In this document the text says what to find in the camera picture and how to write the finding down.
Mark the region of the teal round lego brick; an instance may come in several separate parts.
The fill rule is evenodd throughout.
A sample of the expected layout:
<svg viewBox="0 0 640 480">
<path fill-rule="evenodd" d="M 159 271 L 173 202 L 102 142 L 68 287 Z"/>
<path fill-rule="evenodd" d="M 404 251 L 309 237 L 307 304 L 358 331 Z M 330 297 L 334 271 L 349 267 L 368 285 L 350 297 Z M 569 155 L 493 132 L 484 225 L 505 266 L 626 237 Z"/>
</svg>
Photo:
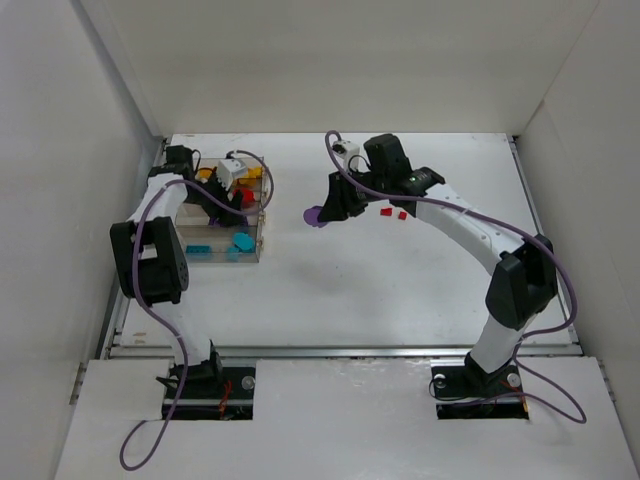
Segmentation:
<svg viewBox="0 0 640 480">
<path fill-rule="evenodd" d="M 254 238 L 245 232 L 237 232 L 232 236 L 233 245 L 242 252 L 252 252 L 255 249 Z"/>
</svg>

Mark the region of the purple lego vase piece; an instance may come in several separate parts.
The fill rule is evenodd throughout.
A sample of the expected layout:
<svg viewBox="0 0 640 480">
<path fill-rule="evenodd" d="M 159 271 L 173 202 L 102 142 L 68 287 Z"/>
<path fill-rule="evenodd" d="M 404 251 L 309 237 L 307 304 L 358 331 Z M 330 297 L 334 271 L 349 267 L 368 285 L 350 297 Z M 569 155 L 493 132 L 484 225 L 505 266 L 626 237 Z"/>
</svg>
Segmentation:
<svg viewBox="0 0 640 480">
<path fill-rule="evenodd" d="M 327 222 L 323 222 L 319 219 L 320 213 L 322 212 L 321 206 L 313 206 L 306 209 L 303 212 L 303 220 L 304 222 L 313 228 L 323 228 L 327 225 Z"/>
</svg>

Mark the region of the teal square lego brick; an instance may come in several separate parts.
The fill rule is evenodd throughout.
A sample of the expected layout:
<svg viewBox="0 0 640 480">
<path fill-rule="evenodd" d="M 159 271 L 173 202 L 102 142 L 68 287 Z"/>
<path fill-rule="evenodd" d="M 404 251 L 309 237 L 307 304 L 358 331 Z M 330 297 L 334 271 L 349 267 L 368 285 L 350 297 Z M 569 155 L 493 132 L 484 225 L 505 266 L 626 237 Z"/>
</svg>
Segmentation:
<svg viewBox="0 0 640 480">
<path fill-rule="evenodd" d="M 207 258 L 212 255 L 212 249 L 209 245 L 187 245 L 185 254 L 190 257 Z"/>
</svg>

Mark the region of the red rounded lego brick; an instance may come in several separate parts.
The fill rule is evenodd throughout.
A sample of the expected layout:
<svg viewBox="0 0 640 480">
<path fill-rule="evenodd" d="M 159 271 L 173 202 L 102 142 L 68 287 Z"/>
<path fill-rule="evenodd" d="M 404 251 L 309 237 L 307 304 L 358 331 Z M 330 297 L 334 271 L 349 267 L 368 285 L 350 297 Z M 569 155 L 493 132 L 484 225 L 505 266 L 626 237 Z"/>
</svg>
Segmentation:
<svg viewBox="0 0 640 480">
<path fill-rule="evenodd" d="M 255 204 L 255 194 L 248 188 L 237 188 L 233 192 L 232 203 L 239 210 L 246 210 Z"/>
</svg>

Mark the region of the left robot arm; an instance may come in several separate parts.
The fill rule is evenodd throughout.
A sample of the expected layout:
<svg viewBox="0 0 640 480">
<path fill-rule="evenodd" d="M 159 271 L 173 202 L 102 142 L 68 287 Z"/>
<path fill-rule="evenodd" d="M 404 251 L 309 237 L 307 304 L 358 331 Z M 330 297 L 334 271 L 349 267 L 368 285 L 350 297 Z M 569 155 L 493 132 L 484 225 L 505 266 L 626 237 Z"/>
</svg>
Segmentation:
<svg viewBox="0 0 640 480">
<path fill-rule="evenodd" d="M 174 391 L 183 385 L 212 392 L 225 383 L 223 367 L 213 341 L 187 319 L 189 268 L 175 221 L 187 203 L 218 226 L 243 225 L 243 196 L 230 190 L 247 166 L 229 157 L 202 181 L 195 153 L 183 145 L 167 147 L 165 163 L 148 174 L 140 205 L 109 234 L 122 293 L 162 326 L 174 353 L 174 366 L 160 382 Z"/>
</svg>

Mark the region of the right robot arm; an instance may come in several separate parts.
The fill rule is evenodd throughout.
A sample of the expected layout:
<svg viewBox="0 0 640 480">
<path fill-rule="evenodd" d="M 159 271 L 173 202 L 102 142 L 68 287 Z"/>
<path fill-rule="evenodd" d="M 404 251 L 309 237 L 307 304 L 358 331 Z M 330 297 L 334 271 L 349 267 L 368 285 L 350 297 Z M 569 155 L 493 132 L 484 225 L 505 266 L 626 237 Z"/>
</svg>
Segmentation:
<svg viewBox="0 0 640 480">
<path fill-rule="evenodd" d="M 362 214 L 386 200 L 411 217 L 438 229 L 490 275 L 485 296 L 488 319 L 465 358 L 467 381 L 480 389 L 511 362 L 517 342 L 558 292 L 551 242 L 530 236 L 475 211 L 431 168 L 413 168 L 400 139 L 381 134 L 364 145 L 325 135 L 325 147 L 337 170 L 329 176 L 323 206 L 305 214 L 322 227 Z"/>
</svg>

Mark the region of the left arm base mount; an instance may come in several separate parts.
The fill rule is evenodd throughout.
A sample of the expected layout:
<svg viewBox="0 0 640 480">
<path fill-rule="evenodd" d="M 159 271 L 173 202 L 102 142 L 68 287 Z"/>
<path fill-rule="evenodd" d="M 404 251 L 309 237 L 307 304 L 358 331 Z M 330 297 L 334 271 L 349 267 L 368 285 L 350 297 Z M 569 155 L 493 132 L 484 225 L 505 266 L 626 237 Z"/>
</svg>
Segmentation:
<svg viewBox="0 0 640 480">
<path fill-rule="evenodd" d="M 251 420 L 255 384 L 251 366 L 223 366 L 219 360 L 189 366 L 172 419 Z"/>
</svg>

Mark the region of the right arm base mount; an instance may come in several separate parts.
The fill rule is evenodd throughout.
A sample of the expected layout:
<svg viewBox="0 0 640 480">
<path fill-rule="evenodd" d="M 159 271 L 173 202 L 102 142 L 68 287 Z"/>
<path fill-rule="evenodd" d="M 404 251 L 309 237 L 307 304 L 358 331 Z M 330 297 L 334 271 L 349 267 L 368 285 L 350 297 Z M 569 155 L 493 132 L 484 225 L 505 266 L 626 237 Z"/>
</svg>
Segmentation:
<svg viewBox="0 0 640 480">
<path fill-rule="evenodd" d="M 462 365 L 431 368 L 429 393 L 439 420 L 528 420 L 526 401 L 518 396 L 522 381 L 515 365 L 474 384 Z"/>
</svg>

